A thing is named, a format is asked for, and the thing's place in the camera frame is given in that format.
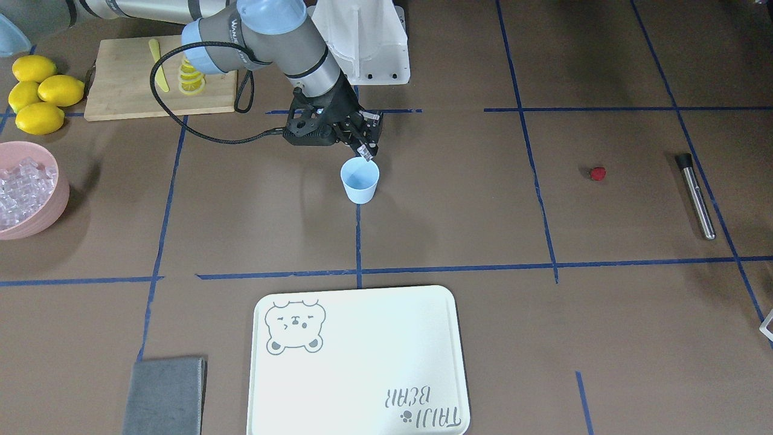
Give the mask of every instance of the lemon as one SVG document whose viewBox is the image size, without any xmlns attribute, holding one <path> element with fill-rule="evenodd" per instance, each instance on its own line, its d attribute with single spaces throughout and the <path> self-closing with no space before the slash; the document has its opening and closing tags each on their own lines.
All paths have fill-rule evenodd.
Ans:
<svg viewBox="0 0 773 435">
<path fill-rule="evenodd" d="M 51 76 L 38 87 L 38 96 L 43 101 L 65 108 L 83 100 L 83 86 L 83 82 L 75 77 L 63 74 Z"/>
<path fill-rule="evenodd" d="M 56 65 L 48 57 L 37 54 L 22 56 L 12 66 L 13 75 L 18 81 L 42 82 L 56 74 Z"/>
<path fill-rule="evenodd" d="M 19 113 L 30 104 L 39 102 L 38 84 L 34 81 L 18 82 L 8 94 L 8 104 L 13 109 L 13 113 Z"/>
<path fill-rule="evenodd" d="M 199 92 L 203 91 L 205 86 L 206 86 L 206 80 L 204 80 L 204 77 L 202 77 L 201 79 L 196 80 L 192 83 L 180 82 L 178 89 L 183 94 L 191 96 L 191 95 L 196 95 Z"/>
<path fill-rule="evenodd" d="M 30 135 L 47 135 L 64 124 L 64 111 L 54 103 L 35 103 L 16 115 L 16 127 Z"/>
</svg>

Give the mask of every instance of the light blue joint cover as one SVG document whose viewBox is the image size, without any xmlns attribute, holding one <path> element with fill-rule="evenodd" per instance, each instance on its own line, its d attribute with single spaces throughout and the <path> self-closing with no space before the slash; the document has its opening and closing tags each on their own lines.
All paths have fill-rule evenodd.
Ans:
<svg viewBox="0 0 773 435">
<path fill-rule="evenodd" d="M 247 27 L 264 35 L 291 32 L 306 20 L 303 0 L 237 0 L 237 11 Z"/>
<path fill-rule="evenodd" d="M 0 57 L 13 56 L 31 49 L 32 43 L 27 36 L 10 19 L 0 14 Z"/>
<path fill-rule="evenodd" d="M 191 43 L 200 43 L 201 33 L 199 32 L 199 20 L 188 23 L 184 29 L 182 29 L 182 35 L 180 36 L 180 42 L 182 45 Z M 189 48 L 186 50 L 186 57 L 190 60 L 191 65 L 204 74 L 225 74 L 226 72 L 221 70 L 209 57 L 209 53 L 206 52 L 205 47 Z"/>
</svg>

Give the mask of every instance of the pink bowl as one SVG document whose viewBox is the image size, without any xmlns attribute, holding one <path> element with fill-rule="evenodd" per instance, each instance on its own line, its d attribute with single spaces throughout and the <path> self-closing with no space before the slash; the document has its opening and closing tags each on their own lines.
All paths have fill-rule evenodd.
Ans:
<svg viewBox="0 0 773 435">
<path fill-rule="evenodd" d="M 29 237 L 45 230 L 56 222 L 56 219 L 59 219 L 59 216 L 64 211 L 64 207 L 67 205 L 67 201 L 70 199 L 70 184 L 67 183 L 67 178 L 62 173 L 59 165 L 56 164 L 56 159 L 53 158 L 48 149 L 32 142 L 14 141 L 0 143 L 0 168 L 11 168 L 26 157 L 32 157 L 36 162 L 44 166 L 56 168 L 58 173 L 56 184 L 51 196 L 43 206 L 16 226 L 0 231 L 0 240 Z"/>
</svg>

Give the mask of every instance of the black cap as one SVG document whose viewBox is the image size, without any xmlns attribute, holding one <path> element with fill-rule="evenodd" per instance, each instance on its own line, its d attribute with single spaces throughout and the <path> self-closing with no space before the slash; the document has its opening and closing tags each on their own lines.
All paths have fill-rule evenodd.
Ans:
<svg viewBox="0 0 773 435">
<path fill-rule="evenodd" d="M 693 156 L 690 154 L 679 154 L 676 156 L 676 164 L 679 165 L 679 170 L 691 168 L 693 167 Z"/>
</svg>

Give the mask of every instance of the gray cloth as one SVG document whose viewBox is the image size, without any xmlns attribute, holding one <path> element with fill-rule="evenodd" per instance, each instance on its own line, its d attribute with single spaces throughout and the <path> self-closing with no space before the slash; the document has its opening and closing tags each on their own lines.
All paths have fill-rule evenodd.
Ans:
<svg viewBox="0 0 773 435">
<path fill-rule="evenodd" d="M 123 435 L 199 435 L 205 382 L 204 358 L 135 363 Z"/>
</svg>

